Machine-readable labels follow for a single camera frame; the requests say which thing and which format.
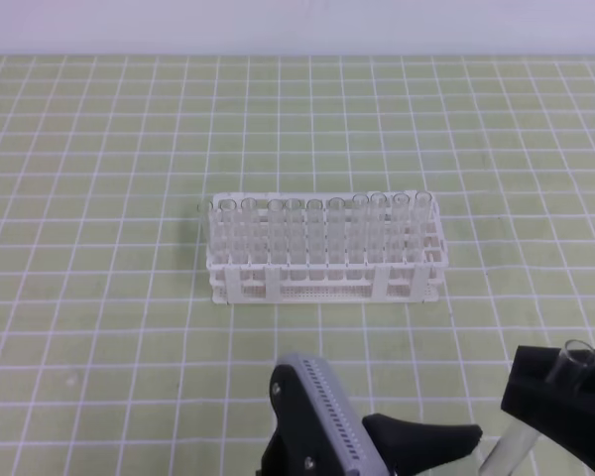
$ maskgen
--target green grid mat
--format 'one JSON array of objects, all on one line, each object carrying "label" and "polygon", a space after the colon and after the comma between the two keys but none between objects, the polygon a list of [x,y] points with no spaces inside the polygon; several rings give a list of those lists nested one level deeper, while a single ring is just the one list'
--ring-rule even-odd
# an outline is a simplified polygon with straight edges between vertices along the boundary
[{"label": "green grid mat", "polygon": [[[214,305],[218,191],[429,189],[438,303]],[[508,419],[519,344],[595,345],[595,58],[0,57],[0,475],[252,475],[279,354],[359,414]],[[542,440],[519,471],[585,475]]]}]

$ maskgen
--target white test tube rack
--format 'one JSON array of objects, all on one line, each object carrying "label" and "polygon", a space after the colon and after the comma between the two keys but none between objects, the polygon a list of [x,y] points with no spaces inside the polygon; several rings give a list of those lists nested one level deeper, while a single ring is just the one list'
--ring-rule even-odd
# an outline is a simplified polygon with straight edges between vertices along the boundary
[{"label": "white test tube rack", "polygon": [[[392,197],[397,192],[385,193],[388,198],[386,222],[390,219]],[[416,190],[405,191],[411,198],[410,207],[415,203]],[[384,243],[384,262],[369,263],[364,253],[363,263],[349,259],[349,233],[351,230],[351,200],[355,193],[217,193],[212,197],[213,208],[209,211],[210,226],[220,222],[222,200],[234,200],[238,204],[244,198],[255,198],[260,217],[260,236],[266,250],[267,260],[248,260],[243,264],[233,263],[231,256],[224,260],[214,256],[212,233],[206,248],[207,271],[216,303],[298,303],[298,302],[424,302],[438,300],[438,288],[444,282],[444,270],[448,266],[447,245],[440,224],[438,203],[431,201],[429,218],[423,240],[421,259],[407,261],[406,249],[401,262],[388,262],[387,242]],[[345,251],[343,263],[330,263],[328,250],[325,250],[324,263],[311,263],[306,253],[306,263],[291,263],[289,240],[287,258],[283,263],[272,260],[268,247],[267,203],[274,199],[286,201],[290,198],[301,200],[303,209],[303,233],[307,239],[307,219],[305,204],[312,199],[324,204],[324,222],[327,217],[327,203],[331,198],[342,198],[347,203],[345,214]],[[409,241],[410,224],[405,227],[404,241]]]}]

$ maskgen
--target test tube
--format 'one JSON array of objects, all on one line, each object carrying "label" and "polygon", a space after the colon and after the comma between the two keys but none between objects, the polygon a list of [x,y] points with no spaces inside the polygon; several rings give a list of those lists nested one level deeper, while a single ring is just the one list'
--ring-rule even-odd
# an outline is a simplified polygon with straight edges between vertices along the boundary
[{"label": "test tube", "polygon": [[234,225],[236,223],[236,202],[231,199],[220,201],[220,223],[221,223],[221,243],[220,243],[220,263],[229,263],[229,257],[234,249],[235,240]]},{"label": "test tube", "polygon": [[205,239],[205,246],[208,250],[211,249],[211,235],[212,235],[212,221],[214,204],[209,198],[204,198],[196,207],[198,215],[200,216],[200,228]]},{"label": "test tube", "polygon": [[[262,241],[262,228],[260,226],[260,212],[258,201],[255,198],[245,198],[240,202],[242,219],[245,226],[246,245],[249,259],[252,264],[267,262],[267,252]],[[263,279],[264,276],[254,276],[254,279]]]},{"label": "test tube", "polygon": [[267,221],[269,224],[269,250],[274,265],[287,263],[287,234],[285,230],[284,204],[274,199],[267,203]]},{"label": "test tube", "polygon": [[408,239],[408,261],[422,263],[425,247],[425,232],[432,203],[432,195],[427,191],[418,191],[410,215],[410,235]]},{"label": "test tube", "polygon": [[[289,258],[291,265],[306,264],[306,240],[304,239],[304,223],[302,214],[302,202],[297,198],[290,198],[285,203],[285,214],[287,216],[287,234],[289,238]],[[292,280],[305,280],[306,268],[290,271]]]},{"label": "test tube", "polygon": [[[348,262],[358,265],[364,263],[366,247],[366,220],[368,217],[368,195],[357,193],[352,199],[350,232],[348,233]],[[349,280],[360,280],[361,270],[349,270]]]},{"label": "test tube", "polygon": [[[342,198],[331,198],[328,200],[326,210],[327,238],[328,238],[328,262],[333,265],[344,263],[344,235],[346,231],[346,205]],[[344,276],[343,270],[330,270],[330,280],[341,280]]]},{"label": "test tube", "polygon": [[[306,233],[308,236],[308,261],[312,265],[326,263],[324,242],[324,204],[321,200],[309,200],[306,204]],[[315,281],[324,279],[323,270],[310,270],[308,276]]]},{"label": "test tube", "polygon": [[[393,196],[388,230],[388,244],[386,255],[389,263],[402,263],[404,260],[404,246],[406,226],[410,210],[410,197],[405,193]],[[391,278],[399,278],[400,270],[393,269]]]},{"label": "test tube", "polygon": [[[569,340],[559,351],[545,381],[561,392],[576,393],[595,369],[595,350],[581,340]],[[480,476],[509,476],[527,457],[540,433],[514,419],[480,467]]]},{"label": "test tube", "polygon": [[[236,265],[245,265],[249,262],[247,256],[247,227],[241,210],[234,214],[233,237],[231,241],[231,262]],[[246,273],[241,273],[243,279],[247,279]]]},{"label": "test tube", "polygon": [[[388,198],[382,193],[373,193],[368,206],[368,263],[384,262],[384,237],[386,234],[386,206]],[[370,270],[366,278],[373,279],[375,271]]]}]

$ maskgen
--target test tube rim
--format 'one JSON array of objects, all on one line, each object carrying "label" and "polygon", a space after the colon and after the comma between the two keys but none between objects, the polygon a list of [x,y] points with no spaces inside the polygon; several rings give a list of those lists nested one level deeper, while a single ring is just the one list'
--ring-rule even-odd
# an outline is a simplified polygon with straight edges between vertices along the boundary
[{"label": "test tube rim", "polygon": [[258,200],[256,200],[252,196],[243,198],[240,202],[240,208],[242,208],[243,210],[255,210],[258,208]]},{"label": "test tube rim", "polygon": [[360,206],[363,206],[363,205],[368,205],[369,202],[370,202],[370,198],[368,197],[368,195],[366,193],[355,193],[353,195],[352,204],[353,204],[353,207],[355,207],[355,208],[359,208]]},{"label": "test tube rim", "polygon": [[288,211],[298,211],[302,209],[302,202],[299,198],[289,198],[285,201],[285,209]]},{"label": "test tube rim", "polygon": [[[404,201],[400,201],[400,198],[405,197],[406,199]],[[410,204],[410,196],[407,193],[397,193],[395,196],[393,196],[393,205],[408,205]]]},{"label": "test tube rim", "polygon": [[306,209],[307,210],[323,210],[324,203],[318,198],[312,198],[306,204]]},{"label": "test tube rim", "polygon": [[[575,352],[583,351],[581,355],[586,355],[585,359],[578,359],[577,354],[573,355]],[[579,339],[569,339],[564,342],[564,346],[561,349],[562,354],[566,357],[570,362],[574,365],[578,365],[583,368],[591,368],[595,367],[595,349],[590,344],[584,342],[583,340]]]},{"label": "test tube rim", "polygon": [[224,200],[220,200],[220,204],[218,205],[218,207],[222,211],[233,211],[236,208],[238,208],[238,204],[236,203],[236,200],[232,200],[231,198],[225,198]]},{"label": "test tube rim", "polygon": [[373,205],[386,206],[386,204],[388,203],[388,198],[386,197],[385,193],[381,193],[380,191],[377,191],[377,192],[373,193],[372,195],[370,195],[370,202]]},{"label": "test tube rim", "polygon": [[203,199],[200,201],[200,203],[196,206],[196,211],[200,212],[200,213],[208,213],[210,211],[213,211],[214,209],[214,204],[212,203],[211,200],[209,199]]},{"label": "test tube rim", "polygon": [[269,200],[269,202],[267,203],[267,209],[269,211],[282,211],[284,206],[285,206],[285,203],[283,201],[281,201],[279,198],[274,198],[273,200]]},{"label": "test tube rim", "polygon": [[329,210],[343,210],[346,207],[346,202],[343,198],[335,196],[328,200],[327,207]]},{"label": "test tube rim", "polygon": [[427,198],[427,204],[432,203],[432,194],[429,191],[419,190],[415,195],[415,202],[420,201],[422,198]]}]

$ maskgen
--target test tube rack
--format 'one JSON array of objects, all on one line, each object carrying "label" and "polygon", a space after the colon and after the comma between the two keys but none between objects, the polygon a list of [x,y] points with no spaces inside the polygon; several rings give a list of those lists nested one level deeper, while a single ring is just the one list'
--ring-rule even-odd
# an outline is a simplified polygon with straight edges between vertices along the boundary
[{"label": "test tube rack", "polygon": [[[378,192],[368,192],[369,197]],[[399,192],[385,193],[387,205],[385,207],[385,224],[389,226],[392,218],[393,197]],[[410,201],[410,210],[415,205],[416,190],[406,190]],[[352,200],[355,193],[217,193],[211,198],[213,207],[201,213],[202,226],[205,229],[206,266],[213,290],[213,301],[216,303],[299,303],[299,302],[424,302],[438,300],[438,288],[444,282],[444,270],[448,266],[447,245],[440,223],[438,203],[433,195],[422,241],[422,251],[418,259],[410,262],[404,248],[402,259],[389,262],[387,244],[383,248],[383,261],[369,262],[368,249],[362,250],[363,260],[349,259],[352,223]],[[253,252],[247,252],[248,237],[241,209],[242,200],[254,198],[256,200],[257,221],[254,224],[258,230],[258,257],[254,259]],[[323,204],[322,216],[324,229],[328,230],[328,218],[331,210],[327,204],[333,198],[342,198],[345,203],[343,209],[344,238],[342,242],[342,259],[335,259],[331,263],[330,250],[324,246],[323,260],[312,263],[309,250],[306,259],[300,263],[292,263],[290,256],[291,233],[301,233],[302,240],[308,247],[308,231],[306,209],[302,208],[301,231],[295,224],[287,227],[287,252],[278,259],[278,254],[272,257],[270,223],[268,220],[268,204],[272,200],[286,203],[289,199],[298,199],[302,204],[311,200],[320,200]],[[234,235],[225,231],[223,211],[220,204],[225,202],[236,209],[230,209],[235,223],[240,223],[240,232]],[[409,220],[403,226],[404,247],[414,242],[411,230],[414,228]],[[229,247],[239,249],[245,247],[244,256],[239,252],[234,259],[229,253]]]}]

